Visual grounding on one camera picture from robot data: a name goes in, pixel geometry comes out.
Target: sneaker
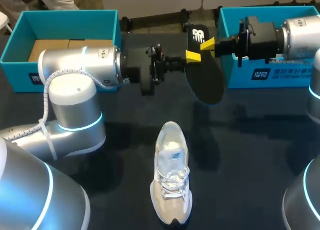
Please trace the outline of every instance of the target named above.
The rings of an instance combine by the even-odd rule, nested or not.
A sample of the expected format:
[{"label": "sneaker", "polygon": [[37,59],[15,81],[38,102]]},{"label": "sneaker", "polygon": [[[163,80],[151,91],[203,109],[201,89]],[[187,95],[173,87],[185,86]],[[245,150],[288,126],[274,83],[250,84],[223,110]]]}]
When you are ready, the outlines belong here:
[{"label": "sneaker", "polygon": [[192,207],[189,190],[188,148],[175,122],[167,122],[155,143],[154,179],[150,195],[158,217],[165,224],[184,224]]}]

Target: table surface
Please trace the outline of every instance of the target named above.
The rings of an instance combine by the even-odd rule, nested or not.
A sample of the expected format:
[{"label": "table surface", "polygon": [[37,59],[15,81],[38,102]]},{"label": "table surface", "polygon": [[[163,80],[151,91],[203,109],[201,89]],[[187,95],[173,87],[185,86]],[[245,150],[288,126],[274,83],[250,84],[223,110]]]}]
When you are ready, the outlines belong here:
[{"label": "table surface", "polygon": [[[124,48],[161,43],[171,56],[186,48],[182,33],[123,38]],[[7,40],[0,38],[0,50]],[[0,129],[41,118],[42,94],[14,93],[2,70],[0,95]],[[138,85],[100,93],[103,147],[50,164],[88,193],[89,229],[163,229],[149,185],[158,133],[175,121],[189,147],[187,229],[285,229],[284,192],[318,154],[320,130],[306,115],[307,96],[307,88],[227,90],[219,104],[207,106],[197,102],[183,73],[168,73],[153,97],[141,96]]]}]

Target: cardboard box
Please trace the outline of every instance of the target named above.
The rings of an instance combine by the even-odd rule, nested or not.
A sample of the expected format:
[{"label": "cardboard box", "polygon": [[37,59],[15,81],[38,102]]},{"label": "cardboard box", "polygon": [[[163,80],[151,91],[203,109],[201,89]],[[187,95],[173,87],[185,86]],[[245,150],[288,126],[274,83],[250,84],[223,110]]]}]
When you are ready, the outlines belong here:
[{"label": "cardboard box", "polygon": [[23,12],[0,64],[14,91],[43,92],[43,85],[32,81],[38,74],[37,60],[43,50],[111,45],[121,49],[117,11]]},{"label": "cardboard box", "polygon": [[[257,16],[261,23],[274,22],[274,26],[280,28],[286,19],[318,14],[313,6],[222,8],[218,36],[225,38],[237,34],[239,21],[249,16]],[[220,59],[228,88],[305,87],[310,84],[313,59],[305,60],[309,64],[295,64],[285,62],[279,56],[276,59],[280,63],[273,61],[265,64],[264,60],[250,61],[244,58],[241,68],[234,54]]]}]

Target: white shoelace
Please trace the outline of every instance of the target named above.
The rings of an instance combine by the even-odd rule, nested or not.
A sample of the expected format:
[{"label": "white shoelace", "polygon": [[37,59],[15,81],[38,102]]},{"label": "white shoelace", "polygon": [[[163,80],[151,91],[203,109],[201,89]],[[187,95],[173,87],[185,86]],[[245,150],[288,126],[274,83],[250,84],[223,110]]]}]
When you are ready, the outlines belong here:
[{"label": "white shoelace", "polygon": [[184,173],[182,171],[178,171],[178,177],[179,180],[174,179],[173,177],[177,175],[171,175],[171,172],[168,172],[166,176],[162,175],[159,171],[159,168],[157,168],[157,171],[160,176],[161,181],[161,188],[162,188],[162,196],[164,198],[167,197],[183,197],[183,200],[185,201],[185,185],[186,185],[186,179],[189,176],[190,169],[188,167],[184,168]]}]

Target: shoe sole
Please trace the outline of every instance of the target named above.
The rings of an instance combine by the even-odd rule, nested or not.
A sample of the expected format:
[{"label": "shoe sole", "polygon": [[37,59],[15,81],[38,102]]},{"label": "shoe sole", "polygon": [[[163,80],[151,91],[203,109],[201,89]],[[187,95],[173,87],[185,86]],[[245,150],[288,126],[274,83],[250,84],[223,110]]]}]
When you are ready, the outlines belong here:
[{"label": "shoe sole", "polygon": [[[165,221],[162,220],[162,218],[160,217],[157,209],[156,209],[156,204],[155,204],[155,198],[154,198],[154,181],[151,182],[150,184],[150,196],[151,196],[151,201],[152,201],[152,204],[153,204],[153,208],[156,212],[156,214],[158,215],[158,217],[160,218],[160,220],[166,224],[166,225],[169,225],[168,223],[166,223]],[[189,210],[189,216],[190,216],[190,213],[191,213],[191,209],[192,209],[192,193],[191,191],[189,190],[189,205],[190,205],[190,210]]]}]

